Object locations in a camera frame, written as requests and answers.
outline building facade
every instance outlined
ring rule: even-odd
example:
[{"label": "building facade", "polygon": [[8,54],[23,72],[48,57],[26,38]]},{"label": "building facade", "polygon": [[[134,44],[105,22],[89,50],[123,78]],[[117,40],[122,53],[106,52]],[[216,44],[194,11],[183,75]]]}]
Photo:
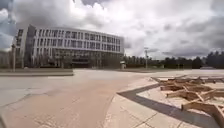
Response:
[{"label": "building facade", "polygon": [[13,44],[22,67],[118,67],[124,55],[122,37],[71,28],[17,24]]},{"label": "building facade", "polygon": [[0,51],[0,68],[9,68],[9,52]]}]

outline geometric stone structure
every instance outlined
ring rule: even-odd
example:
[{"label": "geometric stone structure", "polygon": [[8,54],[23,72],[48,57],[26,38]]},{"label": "geometric stone structure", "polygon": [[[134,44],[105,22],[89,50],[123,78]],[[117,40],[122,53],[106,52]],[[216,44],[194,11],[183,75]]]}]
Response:
[{"label": "geometric stone structure", "polygon": [[203,85],[210,82],[223,82],[223,78],[175,78],[158,82],[162,91],[173,91],[167,94],[167,98],[182,97],[188,100],[188,103],[182,104],[182,110],[196,109],[203,111],[214,117],[219,126],[224,128],[224,91]]}]

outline lamp post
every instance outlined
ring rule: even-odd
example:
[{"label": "lamp post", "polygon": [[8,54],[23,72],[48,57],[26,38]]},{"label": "lamp post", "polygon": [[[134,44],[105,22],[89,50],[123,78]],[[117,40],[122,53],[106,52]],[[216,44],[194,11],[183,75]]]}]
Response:
[{"label": "lamp post", "polygon": [[16,46],[12,44],[12,55],[13,55],[13,61],[12,61],[12,67],[13,67],[13,72],[16,70]]},{"label": "lamp post", "polygon": [[145,68],[148,69],[148,49],[147,47],[144,48],[145,49]]}]

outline building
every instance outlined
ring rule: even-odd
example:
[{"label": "building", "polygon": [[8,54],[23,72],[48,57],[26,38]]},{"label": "building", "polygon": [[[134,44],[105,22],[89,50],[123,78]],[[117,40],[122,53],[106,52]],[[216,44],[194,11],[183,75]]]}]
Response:
[{"label": "building", "polygon": [[22,67],[119,67],[124,39],[71,28],[17,24],[16,61]]},{"label": "building", "polygon": [[0,68],[9,68],[9,52],[0,51]]}]

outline pavement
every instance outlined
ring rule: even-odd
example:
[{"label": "pavement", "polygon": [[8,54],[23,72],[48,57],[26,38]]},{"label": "pavement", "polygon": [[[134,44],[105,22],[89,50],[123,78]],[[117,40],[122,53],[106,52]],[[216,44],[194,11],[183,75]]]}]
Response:
[{"label": "pavement", "polygon": [[200,111],[180,111],[150,77],[224,76],[222,70],[132,73],[75,70],[67,77],[0,77],[7,128],[218,128]]},{"label": "pavement", "polygon": [[75,70],[68,77],[0,77],[7,128],[102,128],[118,90],[144,74]]}]

